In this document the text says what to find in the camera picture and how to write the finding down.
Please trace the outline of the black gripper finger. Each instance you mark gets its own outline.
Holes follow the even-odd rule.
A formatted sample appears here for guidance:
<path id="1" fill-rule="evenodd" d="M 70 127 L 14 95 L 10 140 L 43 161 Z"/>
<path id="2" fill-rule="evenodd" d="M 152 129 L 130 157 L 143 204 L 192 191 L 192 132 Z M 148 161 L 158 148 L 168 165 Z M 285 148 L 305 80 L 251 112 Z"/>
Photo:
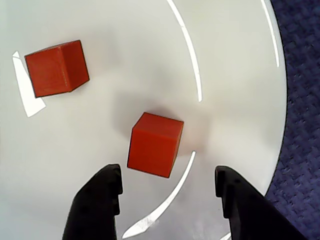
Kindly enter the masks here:
<path id="1" fill-rule="evenodd" d="M 265 197 L 234 169 L 215 168 L 215 194 L 222 201 L 233 240 L 305 240 Z"/>
<path id="2" fill-rule="evenodd" d="M 115 216 L 123 193 L 119 164 L 101 168 L 73 198 L 63 240 L 116 240 Z"/>

